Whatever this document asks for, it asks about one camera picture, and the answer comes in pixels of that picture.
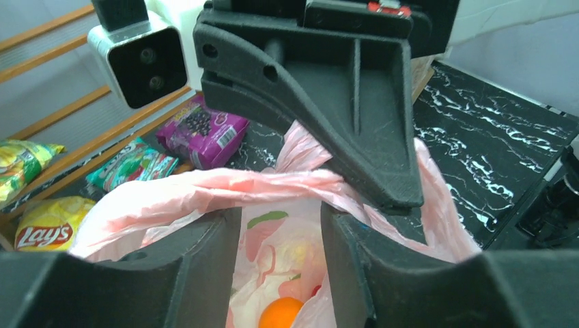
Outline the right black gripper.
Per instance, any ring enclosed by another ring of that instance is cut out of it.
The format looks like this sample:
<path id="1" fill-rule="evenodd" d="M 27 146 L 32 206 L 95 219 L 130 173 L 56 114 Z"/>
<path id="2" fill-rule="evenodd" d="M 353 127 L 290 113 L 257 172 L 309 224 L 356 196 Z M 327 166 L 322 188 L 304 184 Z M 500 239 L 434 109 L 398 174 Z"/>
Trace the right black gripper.
<path id="1" fill-rule="evenodd" d="M 410 48 L 413 58 L 443 53 L 459 4 L 206 1 L 205 10 L 372 35 L 198 23 L 193 37 L 206 103 L 278 132 L 299 122 L 330 152 L 331 170 L 381 211 L 406 213 L 423 203 Z"/>

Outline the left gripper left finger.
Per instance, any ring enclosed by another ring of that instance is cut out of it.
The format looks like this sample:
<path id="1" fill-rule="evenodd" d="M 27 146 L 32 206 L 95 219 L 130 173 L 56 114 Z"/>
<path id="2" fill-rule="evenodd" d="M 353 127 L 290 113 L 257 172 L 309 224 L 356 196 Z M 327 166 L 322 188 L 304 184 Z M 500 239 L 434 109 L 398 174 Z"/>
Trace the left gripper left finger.
<path id="1" fill-rule="evenodd" d="M 2 327 L 224 327 L 241 210 L 205 214 L 117 262 L 1 254 Z"/>

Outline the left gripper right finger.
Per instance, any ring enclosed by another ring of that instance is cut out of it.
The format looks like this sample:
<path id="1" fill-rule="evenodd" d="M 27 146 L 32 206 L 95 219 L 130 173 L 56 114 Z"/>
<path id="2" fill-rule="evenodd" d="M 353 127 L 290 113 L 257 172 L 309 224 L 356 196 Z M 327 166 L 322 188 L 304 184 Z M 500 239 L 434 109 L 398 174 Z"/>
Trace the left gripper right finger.
<path id="1" fill-rule="evenodd" d="M 578 252 L 485 251 L 451 264 L 321 207 L 338 327 L 577 327 Z"/>

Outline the red bell pepper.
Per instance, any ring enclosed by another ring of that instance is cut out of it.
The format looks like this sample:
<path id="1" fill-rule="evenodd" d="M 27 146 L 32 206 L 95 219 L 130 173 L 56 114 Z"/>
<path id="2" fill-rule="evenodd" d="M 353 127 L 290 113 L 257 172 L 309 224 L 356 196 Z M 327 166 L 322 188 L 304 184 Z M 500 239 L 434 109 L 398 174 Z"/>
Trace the red bell pepper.
<path id="1" fill-rule="evenodd" d="M 318 293 L 318 291 L 321 289 L 321 285 L 317 285 L 313 288 L 312 293 L 311 293 L 311 297 L 316 296 L 316 294 Z"/>

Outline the orange fruit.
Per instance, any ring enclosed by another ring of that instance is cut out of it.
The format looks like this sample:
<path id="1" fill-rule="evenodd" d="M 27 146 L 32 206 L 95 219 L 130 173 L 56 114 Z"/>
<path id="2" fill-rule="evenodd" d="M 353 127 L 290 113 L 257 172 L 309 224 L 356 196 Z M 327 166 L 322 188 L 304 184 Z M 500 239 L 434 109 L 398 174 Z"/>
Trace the orange fruit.
<path id="1" fill-rule="evenodd" d="M 293 297 L 283 297 L 273 301 L 262 312 L 259 328 L 290 328 L 304 303 Z"/>

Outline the pink plastic grocery bag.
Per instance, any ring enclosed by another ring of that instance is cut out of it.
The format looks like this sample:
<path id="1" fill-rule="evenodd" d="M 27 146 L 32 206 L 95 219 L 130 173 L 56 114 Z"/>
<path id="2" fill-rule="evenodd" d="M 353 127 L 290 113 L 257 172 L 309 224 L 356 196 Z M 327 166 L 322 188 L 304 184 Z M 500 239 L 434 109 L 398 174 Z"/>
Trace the pink plastic grocery bag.
<path id="1" fill-rule="evenodd" d="M 206 213 L 238 207 L 240 235 L 224 327 L 256 327 L 264 309 L 283 297 L 304 303 L 291 327 L 334 327 L 320 226 L 323 203 L 431 258 L 457 263 L 480 252 L 420 139 L 414 148 L 425 197 L 424 242 L 403 236 L 341 176 L 324 169 L 329 152 L 299 123 L 284 140 L 276 167 L 262 172 L 195 170 L 116 187 L 87 213 L 69 253 L 90 262 L 119 260 Z M 322 287 L 311 297 L 317 285 Z"/>

